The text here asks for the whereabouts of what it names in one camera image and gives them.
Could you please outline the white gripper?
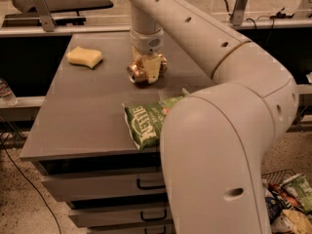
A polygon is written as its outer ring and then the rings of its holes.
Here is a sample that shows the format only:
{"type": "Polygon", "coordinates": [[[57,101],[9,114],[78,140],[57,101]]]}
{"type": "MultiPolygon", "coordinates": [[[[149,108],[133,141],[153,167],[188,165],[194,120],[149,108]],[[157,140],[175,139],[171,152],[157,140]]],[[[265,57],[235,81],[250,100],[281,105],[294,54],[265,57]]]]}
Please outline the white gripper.
{"type": "Polygon", "coordinates": [[[159,78],[161,58],[158,55],[149,55],[157,52],[164,44],[164,30],[160,29],[153,34],[142,34],[130,29],[130,38],[134,46],[134,61],[141,61],[149,84],[155,83],[159,78]]]}

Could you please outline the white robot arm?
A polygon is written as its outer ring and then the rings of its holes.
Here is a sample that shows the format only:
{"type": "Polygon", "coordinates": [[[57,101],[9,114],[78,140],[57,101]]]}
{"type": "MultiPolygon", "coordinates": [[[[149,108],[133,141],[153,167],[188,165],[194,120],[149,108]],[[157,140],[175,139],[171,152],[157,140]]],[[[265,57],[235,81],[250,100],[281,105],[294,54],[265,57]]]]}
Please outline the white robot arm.
{"type": "Polygon", "coordinates": [[[256,43],[184,0],[130,0],[213,80],[162,127],[162,170],[176,234],[271,234],[264,153],[293,122],[296,83],[256,43]]]}

